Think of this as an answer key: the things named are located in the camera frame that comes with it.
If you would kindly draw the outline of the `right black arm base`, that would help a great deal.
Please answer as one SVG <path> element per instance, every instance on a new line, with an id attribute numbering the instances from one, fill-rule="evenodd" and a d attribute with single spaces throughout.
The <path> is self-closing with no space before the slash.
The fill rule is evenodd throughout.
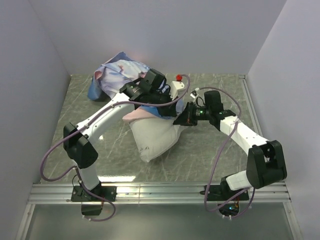
<path id="1" fill-rule="evenodd" d="M 245 211 L 252 203 L 252 198 L 249 197 L 248 189 L 230 190 L 228 186 L 210 185 L 207 190 L 207 185 L 199 192 L 204 196 L 204 209 L 207 212 L 218 212 L 222 218 L 232 220 L 241 215 L 240 202 L 249 201 Z"/>

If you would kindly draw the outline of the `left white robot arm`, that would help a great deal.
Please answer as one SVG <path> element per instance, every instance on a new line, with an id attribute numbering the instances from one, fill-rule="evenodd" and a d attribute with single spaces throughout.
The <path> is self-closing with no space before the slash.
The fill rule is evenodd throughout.
<path id="1" fill-rule="evenodd" d="M 78 169 L 84 184 L 83 195 L 89 201 L 96 201 L 101 195 L 95 143 L 115 122 L 123 120 L 129 124 L 140 158 L 147 163 L 173 147 L 182 130 L 173 122 L 184 106 L 183 82 L 167 83 L 162 73 L 150 69 L 134 80 L 111 80 L 110 84 L 107 92 L 111 100 L 104 107 L 77 125 L 68 124 L 63 129 L 67 138 L 63 148 Z"/>

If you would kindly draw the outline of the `pink cartoon pillowcase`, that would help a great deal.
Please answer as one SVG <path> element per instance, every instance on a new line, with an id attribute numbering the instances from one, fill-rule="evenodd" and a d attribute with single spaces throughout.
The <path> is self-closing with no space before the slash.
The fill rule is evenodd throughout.
<path id="1" fill-rule="evenodd" d="M 87 97 L 95 102 L 102 102 L 106 96 L 111 99 L 119 92 L 120 88 L 139 77 L 144 77 L 150 67 L 133 60 L 124 52 L 119 52 L 107 62 L 101 64 L 93 73 Z M 154 106 L 139 106 L 122 119 L 128 123 L 134 120 L 147 118 L 172 119 L 171 116 L 161 116 Z M 181 114 L 184 109 L 184 101 L 180 99 L 176 103 L 176 113 Z"/>

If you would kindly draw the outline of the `white pillow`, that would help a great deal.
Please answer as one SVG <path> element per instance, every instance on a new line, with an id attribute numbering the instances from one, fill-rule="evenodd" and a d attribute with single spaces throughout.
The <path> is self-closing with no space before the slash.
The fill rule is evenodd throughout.
<path id="1" fill-rule="evenodd" d="M 148 163 L 159 157 L 179 140 L 185 126 L 174 125 L 172 119 L 141 118 L 129 122 L 140 158 Z"/>

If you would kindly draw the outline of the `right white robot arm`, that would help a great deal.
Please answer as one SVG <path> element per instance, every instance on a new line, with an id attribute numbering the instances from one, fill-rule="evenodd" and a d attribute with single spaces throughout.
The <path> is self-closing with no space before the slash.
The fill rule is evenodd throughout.
<path id="1" fill-rule="evenodd" d="M 204 105 L 196 101 L 187 103 L 174 125 L 193 127 L 199 121 L 208 121 L 218 131 L 229 136 L 247 155 L 246 169 L 223 177 L 220 194 L 226 200 L 233 199 L 238 190 L 260 189 L 287 178 L 283 147 L 279 141 L 269 141 L 258 135 L 229 109 L 224 109 L 220 92 L 204 93 Z"/>

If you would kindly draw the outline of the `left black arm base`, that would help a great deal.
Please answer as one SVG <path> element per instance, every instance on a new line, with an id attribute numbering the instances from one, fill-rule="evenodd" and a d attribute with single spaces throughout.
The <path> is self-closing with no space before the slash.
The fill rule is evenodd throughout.
<path id="1" fill-rule="evenodd" d="M 80 209 L 84 219 L 91 222 L 104 222 L 110 220 L 116 214 L 114 202 L 117 196 L 116 186 L 103 186 L 100 182 L 92 190 L 88 190 L 81 180 L 79 185 L 72 184 L 72 203 L 81 203 Z M 111 214 L 106 218 L 98 218 L 101 215 L 105 204 L 111 206 Z"/>

